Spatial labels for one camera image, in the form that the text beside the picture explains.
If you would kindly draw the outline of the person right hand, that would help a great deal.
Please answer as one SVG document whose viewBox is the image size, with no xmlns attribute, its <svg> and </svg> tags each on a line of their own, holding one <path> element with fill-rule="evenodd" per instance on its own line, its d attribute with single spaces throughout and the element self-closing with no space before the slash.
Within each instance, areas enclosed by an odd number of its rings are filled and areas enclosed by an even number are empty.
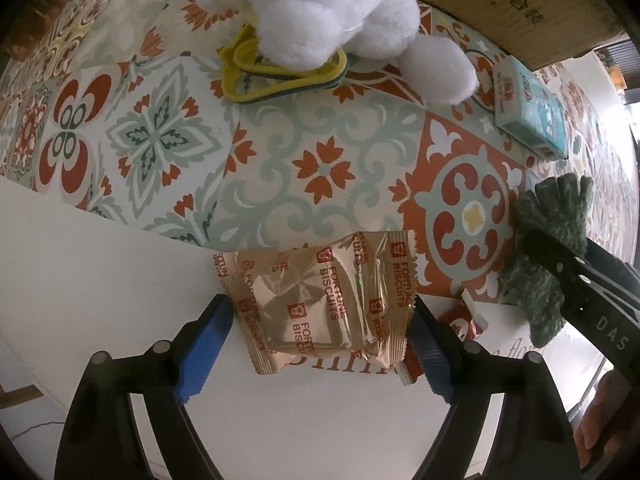
<svg viewBox="0 0 640 480">
<path fill-rule="evenodd" d="M 588 466 L 599 445 L 604 457 L 613 458 L 638 425 L 639 389 L 616 368 L 609 370 L 574 431 L 580 468 Z"/>
</svg>

